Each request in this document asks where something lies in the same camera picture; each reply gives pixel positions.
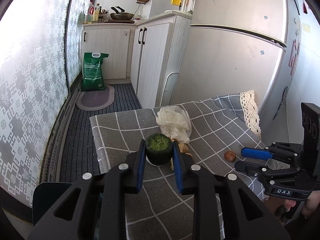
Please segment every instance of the green rice bag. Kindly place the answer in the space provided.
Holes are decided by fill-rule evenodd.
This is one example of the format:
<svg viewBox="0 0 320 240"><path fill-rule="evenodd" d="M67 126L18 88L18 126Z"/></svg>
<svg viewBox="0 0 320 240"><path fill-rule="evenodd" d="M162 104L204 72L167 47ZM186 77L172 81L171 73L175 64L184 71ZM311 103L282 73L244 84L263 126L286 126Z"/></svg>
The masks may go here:
<svg viewBox="0 0 320 240"><path fill-rule="evenodd" d="M83 60L83 82L82 91L104 90L101 65L103 58L108 57L106 53L84 53Z"/></svg>

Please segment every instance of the blue gripper pad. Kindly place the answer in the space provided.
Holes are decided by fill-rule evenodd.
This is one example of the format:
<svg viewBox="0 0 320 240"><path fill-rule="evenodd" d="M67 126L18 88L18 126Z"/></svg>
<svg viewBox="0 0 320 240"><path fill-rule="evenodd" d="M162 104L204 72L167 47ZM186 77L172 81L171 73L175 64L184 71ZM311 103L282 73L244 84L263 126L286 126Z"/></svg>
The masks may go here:
<svg viewBox="0 0 320 240"><path fill-rule="evenodd" d="M173 167L174 167L174 176L176 177L177 188L180 193L183 192L183 172L181 168L181 161L178 156L178 152L175 146L173 146Z"/></svg>
<svg viewBox="0 0 320 240"><path fill-rule="evenodd" d="M268 150L254 149L254 148L243 148L241 150L241 155L246 158L253 158L259 160L272 159L273 155Z"/></svg>
<svg viewBox="0 0 320 240"><path fill-rule="evenodd" d="M143 183L143 174L144 174L144 166L146 164L146 146L145 143L143 144L142 150L141 150L141 155L139 159L139 168L138 168L138 179L137 179L137 190L140 192L142 188L142 183Z"/></svg>

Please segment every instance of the white tissue paper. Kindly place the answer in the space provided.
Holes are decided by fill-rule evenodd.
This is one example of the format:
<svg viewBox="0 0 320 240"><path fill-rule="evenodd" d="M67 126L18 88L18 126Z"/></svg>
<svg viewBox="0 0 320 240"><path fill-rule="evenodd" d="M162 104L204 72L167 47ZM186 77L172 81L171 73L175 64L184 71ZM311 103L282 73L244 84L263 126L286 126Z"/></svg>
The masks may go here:
<svg viewBox="0 0 320 240"><path fill-rule="evenodd" d="M189 143L191 135L191 122L187 111L178 106L162 107L157 113L156 122L161 133L180 143Z"/></svg>

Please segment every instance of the cabinet door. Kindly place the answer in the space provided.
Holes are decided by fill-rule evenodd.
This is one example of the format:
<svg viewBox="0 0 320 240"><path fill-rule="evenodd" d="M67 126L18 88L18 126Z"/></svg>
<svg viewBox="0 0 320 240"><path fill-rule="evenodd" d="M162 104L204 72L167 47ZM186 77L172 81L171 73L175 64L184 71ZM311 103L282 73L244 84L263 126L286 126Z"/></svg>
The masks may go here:
<svg viewBox="0 0 320 240"><path fill-rule="evenodd" d="M172 33L172 23L154 25L143 30L138 98L143 108L156 106L159 100Z"/></svg>
<svg viewBox="0 0 320 240"><path fill-rule="evenodd" d="M134 33L133 51L132 51L132 61L131 61L131 74L130 79L134 89L137 94L139 72L140 72L140 60L142 53L142 32L143 28L137 29Z"/></svg>
<svg viewBox="0 0 320 240"><path fill-rule="evenodd" d="M103 79L126 78L130 29L82 31L82 62L85 52L108 53L103 60Z"/></svg>

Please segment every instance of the electrical cord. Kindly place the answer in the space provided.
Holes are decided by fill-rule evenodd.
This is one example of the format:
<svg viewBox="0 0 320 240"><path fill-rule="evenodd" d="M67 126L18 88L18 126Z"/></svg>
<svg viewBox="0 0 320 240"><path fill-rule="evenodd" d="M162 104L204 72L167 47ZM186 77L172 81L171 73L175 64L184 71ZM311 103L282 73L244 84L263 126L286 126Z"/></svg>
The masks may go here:
<svg viewBox="0 0 320 240"><path fill-rule="evenodd" d="M134 15L135 15L135 14L136 14L136 12L139 10L140 5L141 5L141 4L139 4L138 9L136 9L136 11L134 12Z"/></svg>

